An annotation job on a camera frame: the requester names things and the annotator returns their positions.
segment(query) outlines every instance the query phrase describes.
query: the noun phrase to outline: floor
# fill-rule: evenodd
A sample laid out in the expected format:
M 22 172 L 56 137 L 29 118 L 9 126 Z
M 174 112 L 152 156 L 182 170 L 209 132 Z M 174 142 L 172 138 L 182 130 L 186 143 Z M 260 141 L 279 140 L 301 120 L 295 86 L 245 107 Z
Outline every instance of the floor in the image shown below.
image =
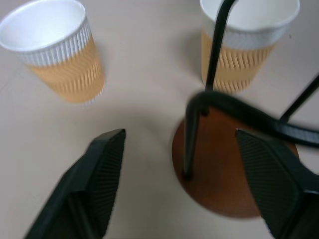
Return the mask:
M 1 0 L 0 18 L 25 0 Z M 105 64 L 89 106 L 60 100 L 0 49 L 0 235 L 20 239 L 62 173 L 99 134 L 127 129 L 108 239 L 270 239 L 262 219 L 236 220 L 196 204 L 172 168 L 173 133 L 200 80 L 199 0 L 82 0 Z M 300 15 L 238 97 L 279 116 L 319 71 L 319 1 Z M 315 94 L 293 121 L 318 125 Z M 319 172 L 317 152 L 300 148 Z

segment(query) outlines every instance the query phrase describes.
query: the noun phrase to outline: wooden surface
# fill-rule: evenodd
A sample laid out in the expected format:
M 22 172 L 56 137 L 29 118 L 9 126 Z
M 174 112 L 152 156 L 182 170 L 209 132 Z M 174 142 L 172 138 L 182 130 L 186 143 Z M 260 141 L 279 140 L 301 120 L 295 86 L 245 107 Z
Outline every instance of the wooden surface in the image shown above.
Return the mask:
M 257 217 L 260 213 L 249 190 L 235 138 L 237 128 L 250 129 L 216 109 L 210 109 L 209 116 L 201 117 L 194 178 L 186 182 L 181 176 L 184 156 L 183 120 L 172 144 L 173 165 L 182 187 L 203 207 L 229 217 Z M 290 148 L 298 155 L 295 145 L 290 145 Z

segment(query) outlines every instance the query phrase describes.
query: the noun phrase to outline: disposable coffee cup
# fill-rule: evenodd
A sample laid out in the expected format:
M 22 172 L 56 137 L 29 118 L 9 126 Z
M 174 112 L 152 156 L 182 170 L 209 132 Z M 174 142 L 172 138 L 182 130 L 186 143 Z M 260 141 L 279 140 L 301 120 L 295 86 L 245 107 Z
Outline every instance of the disposable coffee cup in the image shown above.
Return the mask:
M 222 3 L 223 0 L 200 0 L 203 82 L 206 82 L 212 36 Z M 248 87 L 299 9 L 299 0 L 237 0 L 228 17 L 214 88 L 234 93 Z
M 89 102 L 104 89 L 104 70 L 78 1 L 37 0 L 18 7 L 0 23 L 0 45 L 68 102 Z

